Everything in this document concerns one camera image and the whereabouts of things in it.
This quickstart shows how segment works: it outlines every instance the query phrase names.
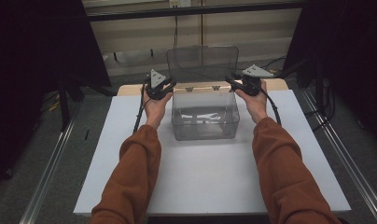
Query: white paper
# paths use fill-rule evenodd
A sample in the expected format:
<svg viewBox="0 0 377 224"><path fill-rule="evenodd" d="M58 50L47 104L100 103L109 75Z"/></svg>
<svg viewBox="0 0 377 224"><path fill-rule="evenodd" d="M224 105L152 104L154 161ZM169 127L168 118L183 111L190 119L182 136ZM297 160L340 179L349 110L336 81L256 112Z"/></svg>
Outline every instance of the white paper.
<svg viewBox="0 0 377 224"><path fill-rule="evenodd" d="M350 210L328 162L304 117L293 91L270 91L282 126L301 148L303 161L335 212ZM236 96L240 122L234 139L176 141L171 122L172 100L158 129L161 166L147 214L195 216L265 214L252 152L255 123ZM113 98L74 213L91 215L105 183L119 161L119 147L133 132L140 96ZM268 105L268 114L274 113Z"/></svg>

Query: orange sleeve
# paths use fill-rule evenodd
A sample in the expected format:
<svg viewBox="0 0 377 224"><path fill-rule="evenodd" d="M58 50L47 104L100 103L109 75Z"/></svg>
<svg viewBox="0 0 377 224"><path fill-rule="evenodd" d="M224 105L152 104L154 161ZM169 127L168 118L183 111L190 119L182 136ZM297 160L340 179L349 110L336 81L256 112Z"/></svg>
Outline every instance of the orange sleeve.
<svg viewBox="0 0 377 224"><path fill-rule="evenodd" d="M340 223L287 131L266 118L258 123L254 133L253 153L271 222Z"/></svg>
<svg viewBox="0 0 377 224"><path fill-rule="evenodd" d="M95 223L143 223L161 160L157 131L142 126L121 145L119 163L91 212Z"/></svg>

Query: gray carpet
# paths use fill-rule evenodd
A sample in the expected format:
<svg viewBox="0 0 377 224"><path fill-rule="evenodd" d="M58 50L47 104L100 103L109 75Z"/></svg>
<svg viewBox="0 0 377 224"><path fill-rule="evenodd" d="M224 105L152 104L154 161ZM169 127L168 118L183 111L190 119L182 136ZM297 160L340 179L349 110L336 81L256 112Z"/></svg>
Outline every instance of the gray carpet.
<svg viewBox="0 0 377 224"><path fill-rule="evenodd" d="M117 91L122 84L141 83L143 75L111 77L113 87L109 89ZM293 89L296 93L302 110L304 112L309 111L309 107L297 88L295 77L287 78L286 82L290 89ZM79 115L35 223L86 223L88 221L86 217L74 215L73 209L102 131L111 98L104 97L89 89L83 89L83 91L86 93L86 98L82 103L70 103L70 107L80 104ZM332 126L348 148L363 175L377 192L377 142L370 132L358 125L355 114L344 102L338 97L336 99L336 113L331 121ZM317 125L313 117L309 118L309 122L312 127ZM13 177L0 182L0 223L20 222L27 203L31 199L58 141L60 128L61 113L59 108L42 114L34 135L13 169ZM338 214L338 216L354 224L377 223L322 130L319 129L314 134L353 209L351 212ZM267 218L192 217L187 219L158 217L151 218L149 222L267 223Z"/></svg>

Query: person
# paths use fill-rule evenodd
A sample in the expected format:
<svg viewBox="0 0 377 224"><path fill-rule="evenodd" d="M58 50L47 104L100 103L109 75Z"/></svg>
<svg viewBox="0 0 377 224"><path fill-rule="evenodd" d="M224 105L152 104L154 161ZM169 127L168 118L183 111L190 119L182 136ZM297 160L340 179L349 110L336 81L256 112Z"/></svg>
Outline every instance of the person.
<svg viewBox="0 0 377 224"><path fill-rule="evenodd" d="M267 90L265 81L261 88ZM263 93L246 95L237 90L257 124L252 143L259 184L271 223L340 223L301 159L293 138L269 118ZM149 98L145 94L144 102ZM91 224L143 223L155 187L161 144L157 128L172 94L146 106L147 122L120 148L120 161L105 185L101 201L91 211Z"/></svg>

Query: transparent container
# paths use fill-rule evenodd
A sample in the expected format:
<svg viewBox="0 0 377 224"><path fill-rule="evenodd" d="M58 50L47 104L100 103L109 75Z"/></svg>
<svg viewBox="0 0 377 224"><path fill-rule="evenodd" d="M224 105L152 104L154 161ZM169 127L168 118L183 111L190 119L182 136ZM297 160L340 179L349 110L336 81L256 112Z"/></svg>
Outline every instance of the transparent container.
<svg viewBox="0 0 377 224"><path fill-rule="evenodd" d="M178 141L234 138L239 123L233 92L175 92L172 123Z"/></svg>

